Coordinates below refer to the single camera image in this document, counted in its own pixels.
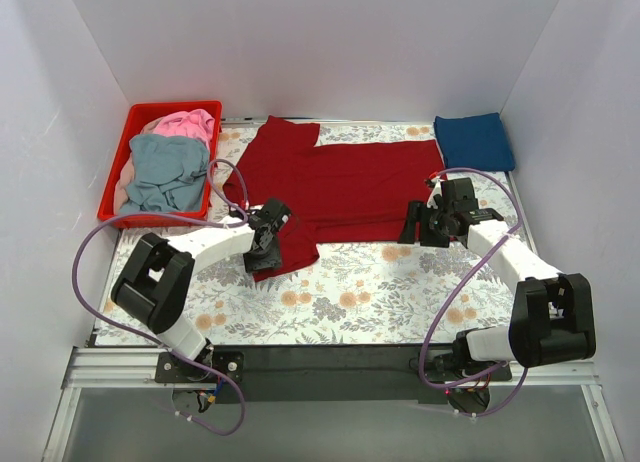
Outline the red t shirt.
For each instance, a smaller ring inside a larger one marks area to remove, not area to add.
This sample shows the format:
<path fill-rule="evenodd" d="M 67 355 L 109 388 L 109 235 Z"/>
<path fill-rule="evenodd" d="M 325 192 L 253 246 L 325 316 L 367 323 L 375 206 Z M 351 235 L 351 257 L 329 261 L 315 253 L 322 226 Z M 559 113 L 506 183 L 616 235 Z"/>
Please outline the red t shirt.
<path fill-rule="evenodd" d="M 426 200 L 426 178 L 443 170 L 434 140 L 318 145 L 320 127 L 269 117 L 223 185 L 234 202 L 275 198 L 293 212 L 279 233 L 282 266 L 255 281 L 308 267 L 318 245 L 395 242 L 407 208 Z"/>

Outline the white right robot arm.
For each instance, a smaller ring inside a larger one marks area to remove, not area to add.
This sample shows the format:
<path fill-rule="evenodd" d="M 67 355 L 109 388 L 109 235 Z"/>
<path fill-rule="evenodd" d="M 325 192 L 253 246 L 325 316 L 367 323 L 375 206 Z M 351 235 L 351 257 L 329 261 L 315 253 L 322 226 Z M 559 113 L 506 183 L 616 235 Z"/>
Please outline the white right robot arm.
<path fill-rule="evenodd" d="M 514 300 L 508 324 L 458 333 L 448 351 L 423 346 L 423 375 L 451 372 L 466 381 L 509 362 L 524 368 L 585 360 L 596 352 L 591 285 L 544 262 L 492 208 L 481 207 L 470 178 L 432 175 L 427 201 L 408 205 L 402 244 L 447 248 L 458 243 L 478 256 L 473 267 L 490 267 Z"/>

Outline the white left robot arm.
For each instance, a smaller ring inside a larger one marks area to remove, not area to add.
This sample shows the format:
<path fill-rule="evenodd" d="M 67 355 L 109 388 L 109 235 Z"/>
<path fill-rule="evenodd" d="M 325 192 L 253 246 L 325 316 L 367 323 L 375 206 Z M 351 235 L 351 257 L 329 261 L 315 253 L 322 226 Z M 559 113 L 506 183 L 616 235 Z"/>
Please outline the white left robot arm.
<path fill-rule="evenodd" d="M 215 364 L 213 345 L 184 314 L 191 278 L 207 267 L 240 255 L 245 272 L 263 274 L 282 267 L 278 233 L 291 210 L 271 198 L 248 211 L 244 221 L 232 211 L 220 228 L 205 227 L 169 238 L 141 237 L 111 290 L 111 300 L 176 351 L 173 362 L 193 382 L 208 378 Z"/>

